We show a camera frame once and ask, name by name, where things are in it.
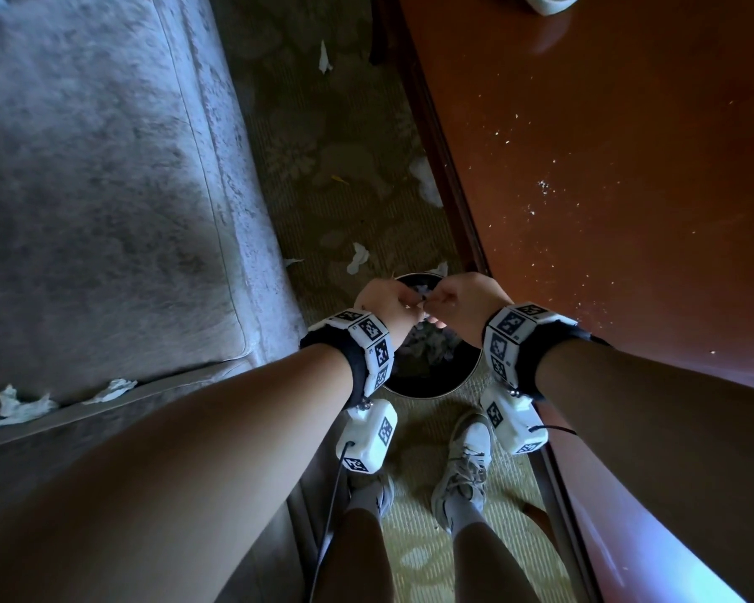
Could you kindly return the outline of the person's left forearm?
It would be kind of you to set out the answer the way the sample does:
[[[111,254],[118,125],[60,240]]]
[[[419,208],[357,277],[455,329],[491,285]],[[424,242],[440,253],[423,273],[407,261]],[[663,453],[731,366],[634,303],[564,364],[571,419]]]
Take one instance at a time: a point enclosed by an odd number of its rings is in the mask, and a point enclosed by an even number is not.
[[[0,603],[213,603],[352,391],[312,345],[114,435],[0,518]]]

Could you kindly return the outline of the person's leg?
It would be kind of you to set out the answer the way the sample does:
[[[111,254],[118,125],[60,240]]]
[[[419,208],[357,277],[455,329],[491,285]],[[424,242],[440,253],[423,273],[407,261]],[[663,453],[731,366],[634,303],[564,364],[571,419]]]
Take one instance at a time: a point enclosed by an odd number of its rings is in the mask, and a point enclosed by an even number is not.
[[[487,523],[454,534],[456,603],[540,603],[522,567]]]
[[[312,603],[394,603],[392,569],[379,519],[355,508],[341,517]]]

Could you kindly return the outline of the round black trash bin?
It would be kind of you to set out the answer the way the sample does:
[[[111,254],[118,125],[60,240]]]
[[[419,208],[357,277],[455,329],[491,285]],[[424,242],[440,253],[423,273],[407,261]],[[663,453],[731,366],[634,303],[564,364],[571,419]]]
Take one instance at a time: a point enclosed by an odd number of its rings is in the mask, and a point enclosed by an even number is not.
[[[395,395],[409,399],[431,400],[449,395],[464,385],[483,362],[483,352],[462,341],[449,363],[434,366],[425,373],[414,372],[394,354],[392,373],[384,387]]]

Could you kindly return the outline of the pile of tissue scraps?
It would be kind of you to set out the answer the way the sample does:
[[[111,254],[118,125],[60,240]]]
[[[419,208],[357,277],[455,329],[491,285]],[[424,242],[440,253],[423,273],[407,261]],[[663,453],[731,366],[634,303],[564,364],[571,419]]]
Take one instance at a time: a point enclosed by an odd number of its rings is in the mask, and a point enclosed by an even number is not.
[[[403,364],[414,372],[429,372],[432,367],[449,363],[462,339],[449,327],[439,328],[429,315],[418,322],[397,351]]]

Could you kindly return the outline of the person's right hand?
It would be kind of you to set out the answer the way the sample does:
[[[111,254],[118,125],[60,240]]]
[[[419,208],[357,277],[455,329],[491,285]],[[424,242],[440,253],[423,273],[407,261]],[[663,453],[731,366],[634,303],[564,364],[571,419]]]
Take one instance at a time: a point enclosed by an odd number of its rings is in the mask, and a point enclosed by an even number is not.
[[[458,329],[452,330],[463,341],[482,349],[486,324],[512,304],[511,298],[493,278],[481,273],[451,275],[439,283],[458,284]]]

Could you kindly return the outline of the person's right white sneaker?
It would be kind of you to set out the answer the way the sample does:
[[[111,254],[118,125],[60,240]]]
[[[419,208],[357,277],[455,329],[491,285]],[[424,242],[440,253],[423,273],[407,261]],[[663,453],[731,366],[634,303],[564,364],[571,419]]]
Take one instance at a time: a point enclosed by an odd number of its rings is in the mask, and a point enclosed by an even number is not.
[[[491,423],[484,413],[472,410],[457,421],[444,472],[431,499],[432,514],[452,538],[464,527],[485,523],[491,446]]]

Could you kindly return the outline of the person's right leg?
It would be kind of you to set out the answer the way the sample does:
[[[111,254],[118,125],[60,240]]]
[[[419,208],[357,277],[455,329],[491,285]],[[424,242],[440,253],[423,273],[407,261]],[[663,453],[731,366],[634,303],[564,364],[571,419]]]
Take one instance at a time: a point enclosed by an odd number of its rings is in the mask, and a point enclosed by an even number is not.
[[[454,534],[456,603],[540,603],[522,567],[487,523]]]

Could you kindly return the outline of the person's left hand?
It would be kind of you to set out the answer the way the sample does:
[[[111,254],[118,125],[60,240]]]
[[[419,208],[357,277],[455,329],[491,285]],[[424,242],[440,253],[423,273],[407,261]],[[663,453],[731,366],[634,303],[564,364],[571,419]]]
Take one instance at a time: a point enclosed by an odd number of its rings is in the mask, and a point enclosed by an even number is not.
[[[356,309],[372,313],[387,327],[392,350],[399,349],[414,326],[397,326],[395,315],[399,302],[396,299],[396,286],[407,286],[393,279],[373,279],[357,295]]]

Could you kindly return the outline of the brown wooden table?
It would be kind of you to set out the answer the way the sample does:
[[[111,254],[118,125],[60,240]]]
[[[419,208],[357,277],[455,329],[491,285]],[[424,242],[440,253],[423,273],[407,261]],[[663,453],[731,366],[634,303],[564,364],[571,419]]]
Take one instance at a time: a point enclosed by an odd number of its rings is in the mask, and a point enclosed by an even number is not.
[[[754,0],[371,0],[463,264],[754,387]]]

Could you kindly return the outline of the grey velvet sofa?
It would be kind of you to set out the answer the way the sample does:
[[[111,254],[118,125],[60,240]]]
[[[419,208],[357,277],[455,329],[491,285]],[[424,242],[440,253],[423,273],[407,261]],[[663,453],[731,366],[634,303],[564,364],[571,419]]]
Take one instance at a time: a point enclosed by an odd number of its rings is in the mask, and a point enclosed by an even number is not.
[[[305,331],[228,62],[249,0],[0,0],[0,512],[143,415]],[[137,386],[81,405],[113,379]]]

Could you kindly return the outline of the person's right forearm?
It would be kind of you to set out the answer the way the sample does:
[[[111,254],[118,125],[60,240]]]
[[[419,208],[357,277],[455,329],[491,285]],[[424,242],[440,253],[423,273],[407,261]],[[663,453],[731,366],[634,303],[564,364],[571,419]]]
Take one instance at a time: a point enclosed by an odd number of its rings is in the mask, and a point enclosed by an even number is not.
[[[535,383],[653,517],[754,603],[754,388],[577,339],[543,356]]]

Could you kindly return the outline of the person's left white sneaker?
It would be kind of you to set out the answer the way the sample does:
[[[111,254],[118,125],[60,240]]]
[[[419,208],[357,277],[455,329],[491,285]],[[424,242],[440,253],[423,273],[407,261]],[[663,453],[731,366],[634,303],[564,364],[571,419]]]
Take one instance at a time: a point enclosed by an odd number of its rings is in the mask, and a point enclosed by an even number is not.
[[[377,472],[365,474],[349,472],[347,476],[349,501],[345,512],[365,510],[381,522],[391,509],[395,497],[395,485],[390,474]]]

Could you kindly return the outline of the person's left leg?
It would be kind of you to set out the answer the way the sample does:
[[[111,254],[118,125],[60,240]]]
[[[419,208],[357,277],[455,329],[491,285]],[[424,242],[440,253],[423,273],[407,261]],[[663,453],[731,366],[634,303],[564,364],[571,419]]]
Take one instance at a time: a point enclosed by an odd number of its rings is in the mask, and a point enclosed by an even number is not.
[[[312,603],[394,603],[392,569],[379,519],[355,508],[341,517]]]

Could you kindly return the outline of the person's white sneaker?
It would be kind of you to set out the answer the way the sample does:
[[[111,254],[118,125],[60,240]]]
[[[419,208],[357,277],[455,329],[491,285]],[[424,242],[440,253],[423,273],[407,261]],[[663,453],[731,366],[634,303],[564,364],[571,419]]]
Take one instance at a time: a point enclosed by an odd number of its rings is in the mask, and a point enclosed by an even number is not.
[[[484,413],[472,410],[457,421],[444,472],[431,499],[432,514],[452,538],[464,527],[485,523],[491,446],[491,423]]]
[[[395,497],[395,485],[390,474],[377,472],[365,474],[349,472],[347,476],[349,501],[345,512],[365,510],[381,522],[391,509]]]

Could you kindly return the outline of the crumpled white tissue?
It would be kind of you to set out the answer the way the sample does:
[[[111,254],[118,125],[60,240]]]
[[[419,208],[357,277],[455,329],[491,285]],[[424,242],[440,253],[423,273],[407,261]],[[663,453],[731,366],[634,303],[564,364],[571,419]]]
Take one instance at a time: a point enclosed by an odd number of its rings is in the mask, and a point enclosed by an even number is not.
[[[0,391],[0,428],[35,421],[58,409],[59,404],[50,398],[50,394],[24,402],[18,398],[18,391],[9,384]]]
[[[98,405],[118,399],[136,387],[136,380],[113,379],[103,390],[96,393],[92,398],[85,400],[81,405]]]

